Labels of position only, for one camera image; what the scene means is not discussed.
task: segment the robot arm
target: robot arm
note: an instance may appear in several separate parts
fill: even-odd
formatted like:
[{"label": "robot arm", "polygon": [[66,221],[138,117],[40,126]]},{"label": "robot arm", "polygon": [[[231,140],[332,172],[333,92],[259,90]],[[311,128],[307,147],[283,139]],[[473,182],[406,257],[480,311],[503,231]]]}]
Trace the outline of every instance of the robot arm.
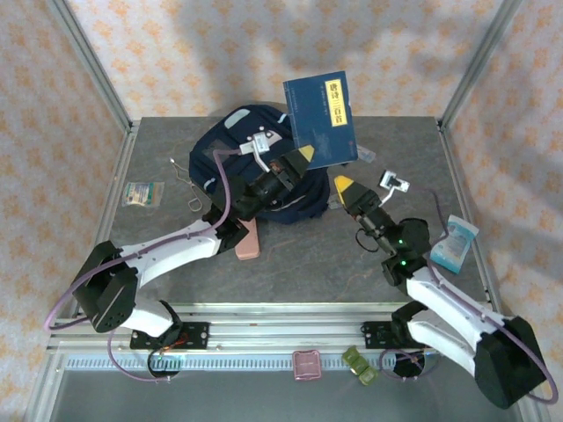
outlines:
[{"label": "robot arm", "polygon": [[272,161],[269,171],[250,185],[240,177],[230,178],[231,202],[226,219],[221,186],[211,197],[211,209],[181,230],[120,249],[110,241],[94,247],[75,281],[108,261],[128,257],[127,262],[97,273],[74,292],[94,330],[127,327],[146,333],[155,344],[174,342],[181,322],[173,309],[163,301],[143,299],[138,290],[179,266],[234,248],[248,233],[239,220],[250,221],[281,193],[291,191],[307,171],[313,154],[311,146],[290,151]]},{"label": "robot arm", "polygon": [[[387,281],[415,300],[391,316],[399,341],[430,346],[455,361],[503,409],[545,381],[542,369],[509,338],[516,336],[543,364],[530,325],[475,302],[426,261],[430,242],[424,220],[409,218],[397,224],[374,191],[343,176],[334,182],[344,208],[388,255],[382,263]],[[393,191],[408,189],[408,183],[388,171],[380,184],[390,191],[385,201]]]}]

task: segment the green packet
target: green packet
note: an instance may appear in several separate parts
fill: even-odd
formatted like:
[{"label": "green packet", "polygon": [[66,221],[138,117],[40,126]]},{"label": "green packet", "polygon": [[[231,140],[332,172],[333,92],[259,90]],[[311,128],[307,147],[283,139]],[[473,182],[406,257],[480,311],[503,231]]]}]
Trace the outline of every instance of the green packet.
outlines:
[{"label": "green packet", "polygon": [[164,191],[165,182],[129,182],[125,189],[123,189],[121,206],[140,205],[141,207],[158,207]]}]

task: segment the wire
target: wire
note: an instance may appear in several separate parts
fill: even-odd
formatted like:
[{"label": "wire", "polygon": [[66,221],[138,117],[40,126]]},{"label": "wire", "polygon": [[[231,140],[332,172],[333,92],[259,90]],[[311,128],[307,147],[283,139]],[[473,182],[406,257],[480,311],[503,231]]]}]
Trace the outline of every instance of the wire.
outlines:
[{"label": "wire", "polygon": [[[201,236],[201,235],[203,235],[203,234],[205,234],[209,231],[215,230],[217,227],[221,226],[221,224],[223,224],[225,222],[225,220],[227,220],[227,218],[229,217],[230,188],[229,188],[229,180],[227,179],[227,175],[226,175],[225,170],[223,168],[223,163],[221,162],[221,158],[219,156],[225,156],[225,155],[231,156],[231,155],[236,155],[236,154],[240,154],[240,149],[215,149],[213,151],[213,158],[216,161],[217,169],[219,170],[219,174],[221,176],[221,181],[223,182],[223,186],[224,186],[224,190],[225,190],[225,209],[223,211],[223,214],[221,215],[221,217],[219,218],[219,220],[217,220],[217,222],[215,224],[211,225],[210,227],[207,227],[206,229],[203,229],[203,230],[200,230],[200,231],[195,231],[193,233],[187,233],[185,235],[177,235],[177,236],[167,237],[167,238],[165,238],[165,239],[163,239],[159,242],[156,242],[155,244],[152,244],[150,246],[147,246],[146,248],[139,250],[138,252],[131,253],[131,254],[125,256],[125,257],[119,257],[119,258],[116,258],[116,259],[112,259],[111,261],[108,261],[105,264],[102,264],[101,266],[97,266],[96,268],[92,268],[89,272],[87,272],[87,273],[83,274],[82,276],[78,277],[78,279],[76,279],[70,285],[70,287],[62,294],[61,298],[57,301],[55,306],[48,313],[47,318],[45,318],[45,322],[43,323],[43,329],[45,331],[63,330],[65,328],[69,328],[73,325],[80,324],[87,319],[87,317],[85,317],[85,318],[79,318],[79,319],[72,321],[70,323],[67,323],[67,324],[55,325],[55,326],[51,325],[51,323],[55,319],[56,315],[59,313],[61,307],[70,299],[72,294],[74,292],[76,292],[81,286],[83,286],[83,284],[88,282],[94,275],[96,275],[98,273],[102,273],[103,271],[107,270],[108,268],[112,268],[113,266],[117,266],[118,264],[122,264],[124,262],[127,262],[130,259],[141,257],[145,253],[148,253],[150,251],[154,251],[156,248],[159,248],[160,246],[162,246],[164,244],[169,244],[171,242],[176,242],[176,241],[183,240],[183,239],[189,239],[193,236]],[[129,378],[132,378],[136,381],[141,381],[141,382],[156,382],[156,381],[159,381],[158,379],[142,378],[140,376],[136,376],[136,375],[130,373],[129,371],[127,371],[127,369],[122,367],[119,363],[117,363],[117,360],[114,358],[114,356],[112,354],[113,335],[114,335],[114,331],[111,331],[109,333],[108,338],[107,338],[107,355],[109,356],[110,361],[115,365],[115,367],[117,367],[117,369],[119,369],[124,375],[126,375]]]},{"label": "wire", "polygon": [[155,371],[152,366],[151,366],[151,362],[152,362],[152,358],[153,356],[158,353],[158,359],[161,360],[163,355],[165,354],[165,352],[169,352],[171,351],[174,347],[176,346],[180,346],[183,345],[185,343],[187,343],[188,341],[188,337],[186,333],[182,333],[179,337],[179,340],[177,340],[176,342],[172,343],[169,346],[164,346],[161,347],[159,349],[155,349],[152,352],[149,353],[149,356],[147,357],[147,368],[149,369],[150,374],[155,377],[155,378],[167,378],[169,381],[175,377],[179,371],[166,371],[166,362],[165,362],[165,370],[164,371]]},{"label": "wire", "polygon": [[49,328],[51,329],[51,331],[65,330],[67,328],[73,327],[73,326],[78,325],[80,323],[84,323],[86,321],[88,321],[88,317],[84,316],[82,318],[75,319],[74,321],[70,321],[69,323],[58,324],[58,325],[55,325],[54,327],[49,327]]},{"label": "wire", "polygon": [[377,246],[376,249],[369,249],[369,248],[366,248],[366,247],[362,244],[362,242],[360,242],[360,239],[358,239],[358,235],[360,234],[360,232],[363,232],[363,234],[365,235],[366,230],[365,230],[364,228],[361,228],[361,229],[358,229],[358,231],[355,232],[355,241],[360,245],[360,247],[361,247],[362,249],[364,249],[365,251],[368,251],[368,252],[377,252],[377,251],[379,251],[379,246]]},{"label": "wire", "polygon": [[122,367],[119,363],[117,363],[117,360],[113,356],[113,352],[112,352],[112,339],[113,339],[114,334],[115,334],[115,330],[112,330],[112,331],[110,331],[109,336],[107,336],[107,356],[109,357],[109,360],[113,363],[113,365],[117,369],[119,369],[119,371],[122,372],[124,375],[128,376],[129,378],[134,379],[135,381],[161,382],[162,378],[144,378],[142,376],[137,376],[135,374],[132,374],[131,372],[127,371],[127,369]]},{"label": "wire", "polygon": [[[420,353],[407,353],[402,349],[385,349],[380,355],[379,355],[379,359],[377,360],[377,364],[379,365],[379,371],[385,375],[387,378],[390,378],[392,380],[396,380],[396,381],[406,381],[408,378],[406,377],[402,377],[402,376],[398,376],[398,375],[391,375],[387,372],[387,370],[384,369],[384,357],[387,353],[395,353],[395,354],[401,354],[404,357],[403,358],[398,358],[397,360],[410,360],[414,365],[417,366],[418,369],[420,369],[420,371],[422,371],[424,369],[424,367],[419,363],[419,357],[418,355]],[[438,367],[438,364],[441,362],[440,361],[441,355],[438,355],[438,361],[425,373],[421,373],[418,376],[415,376],[413,379],[416,381],[419,378],[423,377],[423,376],[427,376],[432,374],[435,369]]]},{"label": "wire", "polygon": [[[440,236],[437,240],[435,240],[431,247],[430,250],[432,251],[432,249],[434,248],[434,246],[436,246],[438,244],[438,242],[441,242],[442,240],[446,239],[449,235],[450,232],[448,231],[448,225],[446,223],[446,220],[443,217],[443,213],[442,213],[442,208],[440,207],[440,201],[438,200],[438,194],[436,193],[436,191],[434,189],[431,188],[427,188],[427,187],[421,187],[421,186],[415,186],[416,189],[419,190],[423,190],[423,191],[427,191],[432,193],[432,196],[434,197],[434,201],[436,204],[436,211],[438,213],[438,218],[440,219],[440,223],[443,227],[444,230],[444,235]],[[433,282],[436,283],[437,287],[442,289],[443,291],[446,292],[447,295],[450,295],[450,297],[452,299],[454,299],[457,303],[459,303],[460,305],[464,306],[467,310],[469,310],[470,312],[472,312],[473,314],[475,314],[478,317],[481,317],[481,319],[484,322],[487,322],[489,324],[491,324],[494,328],[496,328],[497,330],[499,330],[500,332],[502,332],[505,336],[507,336],[515,345],[517,345],[518,347],[520,347],[520,349],[526,353],[526,355],[537,365],[537,367],[542,371],[542,373],[545,376],[545,379],[547,380],[547,382],[549,383],[550,389],[552,390],[552,397],[549,399],[546,398],[542,398],[542,397],[538,397],[538,396],[534,396],[531,393],[527,394],[527,397],[529,397],[532,400],[535,400],[537,402],[543,403],[543,404],[556,404],[559,401],[559,390],[557,389],[557,384],[555,383],[555,380],[553,379],[553,376],[551,374],[551,372],[549,371],[549,369],[547,369],[547,366],[538,358],[538,356],[529,348],[527,347],[517,336],[515,336],[514,334],[512,334],[510,331],[508,331],[506,328],[504,328],[502,325],[498,324],[496,321],[494,321],[491,317],[487,316],[487,315],[481,315],[481,312],[478,308],[475,308],[473,305],[471,305],[470,303],[468,303],[464,298],[462,298],[461,296],[459,296],[456,292],[454,292],[453,290],[451,290],[450,288],[448,288],[447,286],[444,286],[440,280],[438,279],[438,276],[436,275],[436,268],[434,263],[431,261],[429,254],[427,254],[427,262],[428,262],[428,270],[430,271],[430,275],[433,279]]]},{"label": "wire", "polygon": [[173,158],[170,159],[170,164],[172,164],[172,168],[176,172],[176,179],[181,180],[182,182],[184,182],[188,186],[190,186],[190,188],[192,189],[192,193],[195,196],[195,198],[193,198],[193,199],[191,199],[187,202],[187,206],[190,208],[190,211],[192,211],[193,213],[197,213],[198,211],[201,211],[201,209],[203,208],[203,202],[201,202],[200,197],[197,196],[197,192],[195,191],[195,187],[197,187],[197,185],[190,178],[185,179],[185,178],[182,178],[179,175],[179,170],[185,171],[187,173],[189,173],[189,170],[185,169],[184,167],[182,167],[181,165],[176,163]]}]

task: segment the pink phone case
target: pink phone case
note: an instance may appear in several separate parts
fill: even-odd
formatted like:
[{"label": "pink phone case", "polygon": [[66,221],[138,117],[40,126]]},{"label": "pink phone case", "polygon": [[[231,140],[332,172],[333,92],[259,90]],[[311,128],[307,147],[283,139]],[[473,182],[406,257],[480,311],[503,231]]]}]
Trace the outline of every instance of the pink phone case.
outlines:
[{"label": "pink phone case", "polygon": [[260,244],[258,242],[258,229],[256,227],[256,219],[250,222],[243,222],[243,225],[248,229],[248,235],[235,246],[235,253],[237,258],[241,261],[245,259],[257,258],[260,256]]},{"label": "pink phone case", "polygon": [[293,376],[296,381],[312,381],[322,376],[318,350],[293,352]]}]

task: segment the yellow label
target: yellow label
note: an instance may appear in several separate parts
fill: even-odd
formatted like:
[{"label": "yellow label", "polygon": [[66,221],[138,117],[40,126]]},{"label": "yellow label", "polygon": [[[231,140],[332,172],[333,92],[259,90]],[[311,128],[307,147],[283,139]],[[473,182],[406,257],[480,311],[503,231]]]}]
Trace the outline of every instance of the yellow label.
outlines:
[{"label": "yellow label", "polygon": [[331,113],[333,127],[348,124],[346,117],[346,105],[344,104],[344,92],[339,79],[325,82],[328,109]]}]

